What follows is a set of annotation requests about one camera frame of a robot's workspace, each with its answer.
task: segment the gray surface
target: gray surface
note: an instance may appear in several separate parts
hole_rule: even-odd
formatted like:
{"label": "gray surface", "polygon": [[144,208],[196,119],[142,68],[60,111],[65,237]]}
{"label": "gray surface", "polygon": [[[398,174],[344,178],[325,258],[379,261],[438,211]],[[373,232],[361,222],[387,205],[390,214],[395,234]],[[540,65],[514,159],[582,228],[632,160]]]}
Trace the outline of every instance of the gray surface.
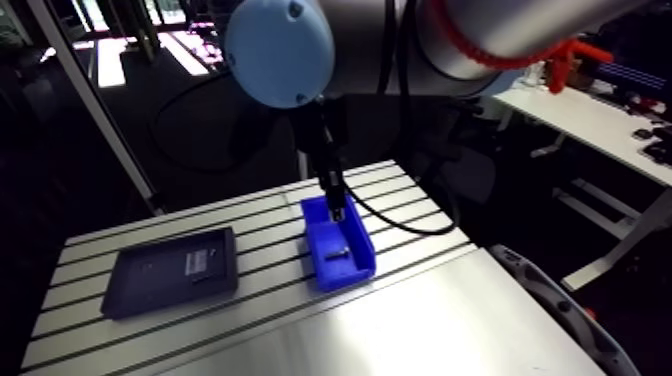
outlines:
{"label": "gray surface", "polygon": [[[427,229],[451,222],[393,162],[350,170],[345,176],[360,197],[395,221]],[[422,365],[422,374],[444,369],[599,374],[487,255],[464,258],[465,266],[447,273],[402,282],[472,254],[476,247],[459,229],[422,237],[393,228],[358,207],[377,253],[376,275],[350,289],[318,292],[299,201],[320,194],[317,181],[311,179],[70,239],[35,324],[24,374],[155,374],[251,343],[245,341],[297,321],[298,337],[281,337],[298,353],[269,355],[289,362],[285,355],[304,354],[296,367],[308,367],[297,368],[305,373],[409,373],[411,365]],[[234,294],[123,321],[102,318],[102,294],[119,247],[225,226],[236,233],[240,279]],[[257,357],[263,352],[240,351],[232,356],[247,362],[242,367],[266,367],[270,362]],[[346,358],[336,358],[338,353]],[[440,354],[454,354],[454,359]],[[314,357],[319,365],[305,363]],[[323,365],[341,359],[338,366]],[[225,366],[233,367],[219,364],[210,370],[220,374]],[[294,366],[288,367],[265,369],[277,374]]]}
{"label": "gray surface", "polygon": [[[396,221],[421,228],[450,223],[394,163],[349,171],[346,180]],[[35,324],[23,371],[30,375],[163,371],[257,331],[368,294],[410,268],[474,249],[459,230],[423,238],[391,228],[360,208],[378,252],[377,280],[346,295],[320,294],[314,287],[298,202],[321,193],[311,179],[69,240]],[[101,317],[102,294],[119,247],[225,226],[233,227],[238,249],[240,279],[233,296],[119,322]]]}
{"label": "gray surface", "polygon": [[477,250],[163,376],[602,375]]}

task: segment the blue tray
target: blue tray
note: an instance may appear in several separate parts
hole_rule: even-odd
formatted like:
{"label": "blue tray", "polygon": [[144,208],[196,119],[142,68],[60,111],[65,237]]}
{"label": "blue tray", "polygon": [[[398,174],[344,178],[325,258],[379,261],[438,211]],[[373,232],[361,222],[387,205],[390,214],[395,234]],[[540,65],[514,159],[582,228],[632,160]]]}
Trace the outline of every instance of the blue tray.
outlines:
{"label": "blue tray", "polygon": [[345,219],[338,223],[329,218],[324,196],[301,201],[301,209],[320,290],[340,289],[375,274],[375,250],[350,196]]}

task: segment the black tray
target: black tray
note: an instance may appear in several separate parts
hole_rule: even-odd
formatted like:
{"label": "black tray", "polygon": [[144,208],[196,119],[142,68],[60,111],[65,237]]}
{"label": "black tray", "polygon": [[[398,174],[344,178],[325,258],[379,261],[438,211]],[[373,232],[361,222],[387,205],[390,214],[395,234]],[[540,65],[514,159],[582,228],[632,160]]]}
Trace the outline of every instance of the black tray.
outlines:
{"label": "black tray", "polygon": [[237,287],[236,246],[227,227],[120,251],[100,311],[121,319]]}

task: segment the black cord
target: black cord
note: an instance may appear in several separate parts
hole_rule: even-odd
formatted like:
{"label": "black cord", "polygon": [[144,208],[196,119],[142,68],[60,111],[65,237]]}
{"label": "black cord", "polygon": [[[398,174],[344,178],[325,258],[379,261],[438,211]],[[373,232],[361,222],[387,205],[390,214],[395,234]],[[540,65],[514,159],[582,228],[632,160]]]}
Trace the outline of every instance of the black cord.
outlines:
{"label": "black cord", "polygon": [[223,174],[223,173],[226,173],[226,172],[229,172],[229,171],[233,170],[234,168],[237,168],[241,163],[243,163],[243,161],[236,161],[236,162],[233,162],[232,164],[230,164],[229,166],[220,167],[220,168],[207,168],[207,167],[189,165],[189,164],[184,163],[184,162],[180,161],[179,159],[173,157],[166,149],[164,149],[163,146],[161,146],[161,144],[159,143],[159,140],[157,139],[156,133],[155,133],[155,130],[154,130],[154,127],[156,127],[156,125],[159,123],[159,120],[161,119],[161,115],[163,115],[163,113],[168,108],[173,106],[178,101],[182,100],[187,95],[193,93],[194,91],[199,90],[200,88],[202,88],[204,86],[210,85],[213,82],[217,82],[220,79],[227,78],[229,76],[231,76],[231,71],[226,70],[226,71],[224,71],[224,72],[222,72],[222,73],[220,73],[216,76],[212,76],[212,77],[208,78],[207,80],[201,81],[201,82],[197,83],[196,85],[187,88],[186,90],[180,92],[176,96],[174,96],[174,97],[170,98],[168,101],[166,101],[163,105],[161,105],[159,110],[154,115],[154,118],[152,119],[152,122],[150,122],[147,125],[147,130],[148,130],[149,138],[150,138],[152,144],[159,151],[159,154],[161,155],[161,157],[163,157],[163,159],[165,159],[169,163],[171,163],[173,165],[176,165],[176,166],[178,166],[178,167],[180,167],[184,170],[198,172],[198,173],[202,173],[202,174]]}
{"label": "black cord", "polygon": [[[415,28],[412,27],[414,25],[413,18],[415,17],[415,4],[416,0],[408,0],[406,2],[406,8],[404,9],[404,15],[401,20],[401,26],[399,27],[399,40],[398,40],[399,44],[397,46],[397,74],[399,81],[399,117],[401,123],[400,136],[402,136],[403,133],[406,133],[407,130],[411,129],[413,126],[411,98],[408,89],[408,42],[411,33],[415,31]],[[399,137],[398,141],[402,141],[404,138],[405,137]],[[399,150],[399,147],[400,144],[396,143],[393,149]],[[357,196],[355,192],[353,192],[353,190],[350,187],[348,187],[347,184],[345,185],[345,189],[348,191],[350,196],[352,196],[352,198],[355,199],[355,201],[358,204],[364,207],[364,209],[366,209],[369,213],[378,217],[378,219],[382,220],[383,222],[391,226],[397,227],[401,230],[413,234],[429,235],[429,236],[445,235],[455,230],[460,221],[460,211],[457,206],[457,200],[450,193],[447,193],[446,197],[448,197],[448,201],[450,202],[453,222],[446,227],[439,228],[436,230],[422,230],[408,227],[404,224],[395,222],[387,218],[386,216],[382,215],[377,210],[369,206],[366,202],[364,202],[364,200],[359,198],[359,196]]]}
{"label": "black cord", "polygon": [[364,200],[359,198],[359,196],[357,196],[355,194],[355,192],[353,192],[353,190],[347,184],[345,186],[345,189],[348,191],[350,196],[352,196],[352,198],[355,199],[355,201],[358,204],[363,206],[364,209],[366,209],[369,213],[378,217],[378,219],[382,220],[383,222],[387,223],[388,225],[394,226],[396,228],[399,228],[401,230],[404,230],[404,231],[407,231],[407,232],[410,232],[410,233],[413,233],[413,234],[427,235],[427,236],[445,235],[445,234],[448,234],[449,232],[452,232],[453,230],[455,230],[457,228],[457,226],[460,224],[460,211],[459,211],[458,206],[457,206],[457,200],[451,194],[447,194],[446,197],[448,198],[448,201],[450,201],[450,206],[451,206],[451,211],[452,211],[451,217],[452,217],[453,223],[449,224],[446,227],[442,227],[442,228],[439,228],[439,229],[436,229],[436,230],[422,230],[422,229],[417,229],[417,228],[413,228],[413,227],[408,227],[408,226],[406,226],[402,223],[395,222],[395,221],[387,218],[386,216],[384,216],[383,214],[378,212],[376,209],[369,206],[369,204],[364,202]]}

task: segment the sticker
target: sticker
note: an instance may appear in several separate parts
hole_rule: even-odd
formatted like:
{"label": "sticker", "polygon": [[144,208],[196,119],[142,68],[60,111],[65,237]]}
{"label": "sticker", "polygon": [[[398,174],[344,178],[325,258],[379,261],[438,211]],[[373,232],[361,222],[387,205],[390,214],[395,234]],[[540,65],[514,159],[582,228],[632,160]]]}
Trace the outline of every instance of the sticker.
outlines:
{"label": "sticker", "polygon": [[190,276],[204,272],[208,268],[208,250],[201,249],[187,253],[187,262],[184,264],[184,275]]}

